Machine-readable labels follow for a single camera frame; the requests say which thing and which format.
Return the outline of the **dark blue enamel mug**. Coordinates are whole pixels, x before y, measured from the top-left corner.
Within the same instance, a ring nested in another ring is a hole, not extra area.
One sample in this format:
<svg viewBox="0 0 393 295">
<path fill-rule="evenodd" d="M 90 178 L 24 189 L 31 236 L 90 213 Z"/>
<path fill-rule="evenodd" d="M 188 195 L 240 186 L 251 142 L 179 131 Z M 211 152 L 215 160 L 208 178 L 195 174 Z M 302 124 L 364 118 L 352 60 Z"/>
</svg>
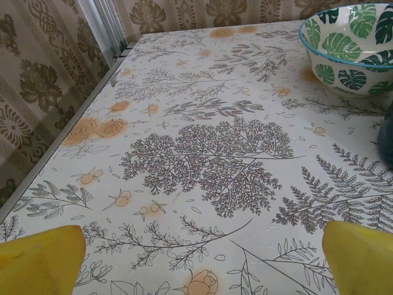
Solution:
<svg viewBox="0 0 393 295">
<path fill-rule="evenodd" d="M 393 101 L 380 126 L 377 147 L 383 161 L 393 168 Z"/>
</svg>

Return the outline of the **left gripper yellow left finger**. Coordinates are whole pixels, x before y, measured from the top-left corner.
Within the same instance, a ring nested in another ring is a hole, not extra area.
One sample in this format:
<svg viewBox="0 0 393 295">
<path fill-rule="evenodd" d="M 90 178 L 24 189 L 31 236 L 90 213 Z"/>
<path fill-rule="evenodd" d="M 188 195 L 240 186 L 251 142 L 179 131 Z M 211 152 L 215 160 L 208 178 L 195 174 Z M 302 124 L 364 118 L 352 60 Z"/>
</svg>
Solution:
<svg viewBox="0 0 393 295">
<path fill-rule="evenodd" d="M 0 243 L 0 295 L 72 295 L 85 249 L 78 225 Z"/>
</svg>

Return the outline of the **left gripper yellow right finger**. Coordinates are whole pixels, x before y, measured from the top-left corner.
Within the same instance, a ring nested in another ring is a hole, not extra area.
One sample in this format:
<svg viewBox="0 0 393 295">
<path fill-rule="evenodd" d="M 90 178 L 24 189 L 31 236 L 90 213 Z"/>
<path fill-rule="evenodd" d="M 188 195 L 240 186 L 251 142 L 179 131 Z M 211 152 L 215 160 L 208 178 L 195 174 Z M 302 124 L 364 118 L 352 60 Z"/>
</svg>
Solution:
<svg viewBox="0 0 393 295">
<path fill-rule="evenodd" d="M 393 234 L 330 221 L 322 249 L 340 295 L 393 295 Z"/>
</svg>

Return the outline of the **floral print table cover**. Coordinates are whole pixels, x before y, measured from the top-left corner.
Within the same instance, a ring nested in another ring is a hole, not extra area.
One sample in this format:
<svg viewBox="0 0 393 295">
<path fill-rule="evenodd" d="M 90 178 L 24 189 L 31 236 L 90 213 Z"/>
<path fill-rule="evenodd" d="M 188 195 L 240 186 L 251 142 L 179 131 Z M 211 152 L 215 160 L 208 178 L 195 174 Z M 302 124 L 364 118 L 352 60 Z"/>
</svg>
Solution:
<svg viewBox="0 0 393 295">
<path fill-rule="evenodd" d="M 328 221 L 393 232 L 392 94 L 313 73 L 299 22 L 143 36 L 0 223 L 76 224 L 72 295 L 338 295 Z"/>
</svg>

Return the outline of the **green leaf print bowl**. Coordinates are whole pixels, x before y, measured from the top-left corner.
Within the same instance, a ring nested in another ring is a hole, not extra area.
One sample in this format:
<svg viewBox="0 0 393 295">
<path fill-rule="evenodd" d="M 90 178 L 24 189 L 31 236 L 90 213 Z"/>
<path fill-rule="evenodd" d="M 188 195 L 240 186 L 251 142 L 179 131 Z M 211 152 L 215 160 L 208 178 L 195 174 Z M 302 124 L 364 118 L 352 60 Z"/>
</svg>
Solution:
<svg viewBox="0 0 393 295">
<path fill-rule="evenodd" d="M 302 23 L 299 37 L 313 73 L 332 92 L 348 98 L 393 92 L 393 3 L 325 10 Z"/>
</svg>

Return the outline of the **aluminium frame post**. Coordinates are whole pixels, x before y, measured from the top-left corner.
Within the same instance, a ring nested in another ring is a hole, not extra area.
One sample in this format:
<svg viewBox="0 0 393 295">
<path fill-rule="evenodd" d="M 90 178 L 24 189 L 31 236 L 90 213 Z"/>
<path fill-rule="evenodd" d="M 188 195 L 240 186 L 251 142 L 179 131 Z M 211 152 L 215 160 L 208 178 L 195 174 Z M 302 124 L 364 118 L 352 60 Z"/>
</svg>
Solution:
<svg viewBox="0 0 393 295">
<path fill-rule="evenodd" d="M 77 0 L 108 67 L 127 48 L 126 34 L 114 0 Z"/>
</svg>

